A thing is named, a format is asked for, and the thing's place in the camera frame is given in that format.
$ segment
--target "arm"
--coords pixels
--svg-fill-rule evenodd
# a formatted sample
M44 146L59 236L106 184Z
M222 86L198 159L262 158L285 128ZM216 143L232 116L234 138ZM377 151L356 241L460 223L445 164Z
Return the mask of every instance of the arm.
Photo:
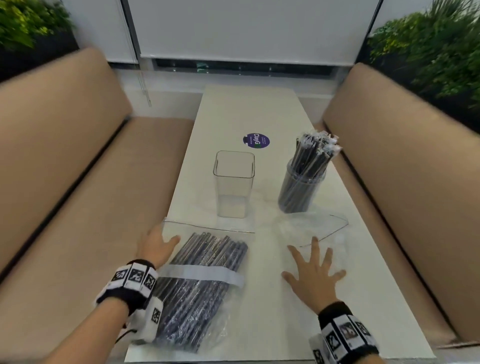
M138 244L137 258L151 262L155 269L164 265L180 241L179 236L164 243L162 229L155 226ZM42 364L103 364L128 318L128 305L107 298L57 347Z
M299 279L296 279L289 272L282 272L282 277L292 287L293 292L319 317L321 326L328 324L322 322L320 313L340 300L336 297L335 284L347 273L341 270L332 276L328 275L332 265L333 251L328 248L322 265L320 265L320 247L318 239L312 238L312 252L310 261L305 262L300 252L289 245L299 272ZM370 354L359 359L355 364L383 364L384 361L377 354Z

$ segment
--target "hand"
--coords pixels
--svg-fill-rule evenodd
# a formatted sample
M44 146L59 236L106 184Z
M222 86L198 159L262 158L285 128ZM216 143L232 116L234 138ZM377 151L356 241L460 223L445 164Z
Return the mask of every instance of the hand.
M320 247L316 237L312 238L312 254L308 263L303 260L300 252L294 246L289 245L288 250L297 263L299 279L296 280L289 272L282 272L282 277L292 287L298 298L318 315L324 308L338 301L335 284L347 273L341 270L331 277L328 276L332 265L333 250L332 248L327 249L324 262L320 265Z
M163 241L161 225L155 225L147 235L138 242L137 259L148 260L159 269L173 253L173 249L180 242L180 236L174 236L168 243Z

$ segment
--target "round sticker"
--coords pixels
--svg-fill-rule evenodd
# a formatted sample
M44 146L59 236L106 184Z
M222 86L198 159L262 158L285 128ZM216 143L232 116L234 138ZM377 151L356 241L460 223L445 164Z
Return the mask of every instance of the round sticker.
M263 134L247 134L243 137L243 142L250 148L265 148L270 144L270 139Z

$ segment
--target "white table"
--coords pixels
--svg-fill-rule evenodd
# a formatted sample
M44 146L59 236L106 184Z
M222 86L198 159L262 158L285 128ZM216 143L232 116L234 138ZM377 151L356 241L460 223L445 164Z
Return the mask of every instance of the white table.
M255 232L254 242L249 244L241 304L232 315L228 337L217 347L202 354L190 354L151 345L131 346L126 362L313 359L308 337L319 332L318 321L281 279L280 273L293 271L294 264L285 244L280 243L273 232L274 221L282 216L277 197L286 163L293 156L295 138L310 129L312 125L292 90L207 87L168 218L212 228ZM242 139L249 133L268 136L270 145L262 149L247 147ZM216 215L212 170L219 150L255 154L252 211L246 219ZM435 358L332 164L314 203L339 211L349 219L350 224L345 228L348 274L338 283L337 293L374 334L382 357Z

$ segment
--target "black planter box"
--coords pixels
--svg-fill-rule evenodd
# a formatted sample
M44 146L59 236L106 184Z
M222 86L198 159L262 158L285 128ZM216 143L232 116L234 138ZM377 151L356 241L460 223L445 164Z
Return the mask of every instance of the black planter box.
M370 50L370 47L362 49L359 56L360 62L373 67L437 109L480 134L480 107L471 107L473 104L471 99L473 90L453 96L437 97L439 89L432 88L424 91L418 85L413 84L417 69L420 67L419 63L407 62L406 56L401 54L388 54L372 62Z
M78 50L72 32L57 32L49 36L38 36L33 48L7 50L0 48L0 82L32 70Z

